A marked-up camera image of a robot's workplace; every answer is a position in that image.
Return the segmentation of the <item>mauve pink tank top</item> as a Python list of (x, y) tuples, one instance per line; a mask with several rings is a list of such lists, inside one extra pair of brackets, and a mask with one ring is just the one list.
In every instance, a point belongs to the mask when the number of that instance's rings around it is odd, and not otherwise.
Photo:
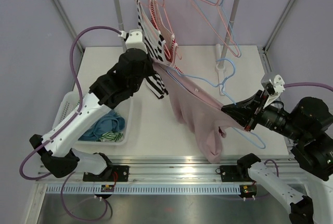
[(174, 115), (179, 123), (187, 125), (194, 133), (196, 143), (204, 157), (213, 164), (219, 163), (222, 153), (222, 138), (226, 129), (244, 128), (222, 112), (223, 104), (208, 94), (189, 78), (162, 64), (154, 63), (154, 70), (162, 78), (169, 93)]

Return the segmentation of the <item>blue tank top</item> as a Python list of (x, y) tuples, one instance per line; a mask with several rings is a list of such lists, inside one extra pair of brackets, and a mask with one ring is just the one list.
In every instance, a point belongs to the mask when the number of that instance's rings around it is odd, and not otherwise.
[(117, 112), (111, 110), (97, 120), (86, 132), (79, 137), (79, 141), (100, 142), (99, 138), (107, 132), (123, 132), (126, 121)]

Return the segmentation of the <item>green striped tank top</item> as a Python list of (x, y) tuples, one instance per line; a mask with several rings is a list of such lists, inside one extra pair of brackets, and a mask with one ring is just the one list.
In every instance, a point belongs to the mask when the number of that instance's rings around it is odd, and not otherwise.
[(110, 142), (110, 143), (118, 143), (122, 142), (124, 139), (123, 132), (107, 132), (104, 133), (100, 138), (100, 142)]

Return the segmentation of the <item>light blue wire hanger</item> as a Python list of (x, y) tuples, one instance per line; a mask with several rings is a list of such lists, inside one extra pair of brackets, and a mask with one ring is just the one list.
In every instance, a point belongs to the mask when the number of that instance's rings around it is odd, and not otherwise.
[(220, 17), (220, 20), (225, 28), (226, 36), (225, 39), (222, 39), (222, 37), (218, 34), (217, 30), (212, 26), (209, 20), (207, 20), (208, 25), (211, 27), (213, 32), (216, 34), (216, 36), (222, 41), (223, 47), (226, 47), (227, 50), (229, 50), (236, 58), (241, 57), (241, 50), (238, 45), (238, 43), (234, 40), (234, 33), (233, 33), (233, 26), (231, 20), (231, 15), (229, 16), (228, 21), (227, 20), (227, 14), (224, 10), (224, 0), (216, 0), (215, 2), (210, 0), (201, 0), (202, 2), (206, 3), (207, 5), (213, 6), (216, 8), (216, 11), (218, 12), (218, 15)]

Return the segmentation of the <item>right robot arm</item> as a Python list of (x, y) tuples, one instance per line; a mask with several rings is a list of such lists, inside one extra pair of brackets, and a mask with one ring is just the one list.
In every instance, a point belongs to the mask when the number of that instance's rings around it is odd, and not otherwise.
[(291, 153), (305, 171), (310, 194), (294, 190), (253, 153), (237, 160), (237, 177), (263, 186), (284, 207), (291, 223), (332, 223), (332, 138), (326, 133), (332, 114), (328, 106), (319, 98), (304, 97), (289, 113), (282, 102), (265, 105), (267, 101), (266, 93), (258, 91), (221, 111), (246, 131), (261, 125), (292, 140)]

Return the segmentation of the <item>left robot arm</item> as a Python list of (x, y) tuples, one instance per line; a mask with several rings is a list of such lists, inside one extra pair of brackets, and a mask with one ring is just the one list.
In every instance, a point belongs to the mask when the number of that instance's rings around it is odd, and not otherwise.
[(33, 135), (30, 143), (50, 174), (63, 178), (80, 171), (91, 173), (100, 181), (109, 180), (113, 164), (105, 154), (80, 152), (73, 146), (101, 117), (132, 97), (153, 72), (152, 61), (146, 51), (128, 49), (106, 74), (89, 87), (89, 92), (66, 119), (45, 135)]

